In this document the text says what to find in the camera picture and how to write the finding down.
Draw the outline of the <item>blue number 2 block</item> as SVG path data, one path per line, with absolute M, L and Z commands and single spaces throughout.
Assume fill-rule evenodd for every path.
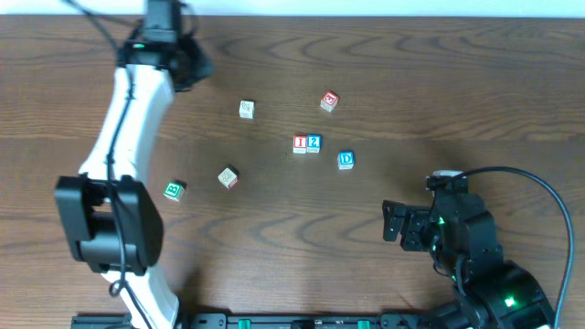
M 311 154 L 319 154 L 322 147 L 322 136 L 316 134 L 309 134 L 306 140 L 306 152 Z

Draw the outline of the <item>red letter I block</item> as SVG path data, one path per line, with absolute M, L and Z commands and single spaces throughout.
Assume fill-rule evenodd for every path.
M 295 154 L 306 154 L 307 153 L 307 136 L 306 135 L 294 135 L 292 151 Z

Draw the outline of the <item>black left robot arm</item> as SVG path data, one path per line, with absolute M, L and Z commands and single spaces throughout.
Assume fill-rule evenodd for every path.
M 170 289 L 159 264 L 163 220 L 146 181 L 156 134 L 178 92 L 209 77 L 213 65 L 183 29 L 181 1 L 146 1 L 143 19 L 123 43 L 101 16 L 79 10 L 115 55 L 114 88 L 100 135 L 74 176 L 58 179 L 54 197 L 72 258 L 109 284 L 130 311 L 130 328 L 191 328 L 194 317 Z

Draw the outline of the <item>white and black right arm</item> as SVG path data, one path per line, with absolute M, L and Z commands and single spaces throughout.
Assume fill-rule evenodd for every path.
M 536 279 L 504 258 L 495 220 L 470 193 L 438 192 L 429 207 L 382 204 L 383 238 L 430 254 L 452 280 L 453 302 L 423 315 L 421 328 L 550 328 L 555 313 Z

